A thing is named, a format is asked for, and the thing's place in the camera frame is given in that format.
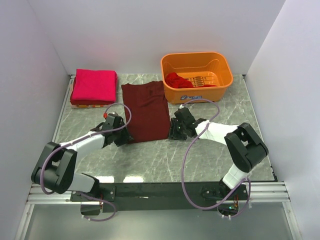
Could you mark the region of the dark maroon t-shirt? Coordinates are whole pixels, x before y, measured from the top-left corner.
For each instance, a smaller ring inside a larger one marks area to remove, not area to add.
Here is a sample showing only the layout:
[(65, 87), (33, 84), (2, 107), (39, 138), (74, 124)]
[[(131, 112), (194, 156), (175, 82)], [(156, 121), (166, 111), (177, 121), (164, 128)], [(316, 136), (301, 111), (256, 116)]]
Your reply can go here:
[(133, 137), (131, 144), (165, 140), (170, 131), (170, 115), (164, 86), (161, 81), (145, 84), (123, 84), (122, 100), (130, 109), (125, 110), (128, 132)]

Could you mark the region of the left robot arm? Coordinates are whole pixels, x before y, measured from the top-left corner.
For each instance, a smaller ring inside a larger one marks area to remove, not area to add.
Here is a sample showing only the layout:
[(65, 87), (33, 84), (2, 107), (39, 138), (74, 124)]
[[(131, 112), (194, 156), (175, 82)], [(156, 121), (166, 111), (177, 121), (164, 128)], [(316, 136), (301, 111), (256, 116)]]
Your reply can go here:
[(102, 192), (100, 181), (91, 175), (76, 173), (77, 161), (94, 150), (112, 143), (120, 147), (131, 140), (133, 137), (124, 119), (110, 113), (104, 122), (77, 139), (65, 143), (47, 143), (32, 171), (31, 181), (52, 193), (82, 192), (88, 201), (94, 201)]

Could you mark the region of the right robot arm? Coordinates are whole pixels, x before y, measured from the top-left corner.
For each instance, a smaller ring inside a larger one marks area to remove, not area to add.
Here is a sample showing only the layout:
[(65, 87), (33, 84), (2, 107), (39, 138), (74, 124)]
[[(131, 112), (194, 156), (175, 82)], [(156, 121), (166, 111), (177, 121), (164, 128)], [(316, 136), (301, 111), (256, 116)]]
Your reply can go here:
[(182, 107), (170, 120), (168, 138), (171, 140), (210, 140), (227, 147), (232, 165), (219, 181), (219, 194), (230, 200), (237, 194), (236, 185), (243, 180), (269, 154), (269, 150), (253, 127), (215, 123), (208, 119), (195, 119), (188, 108)]

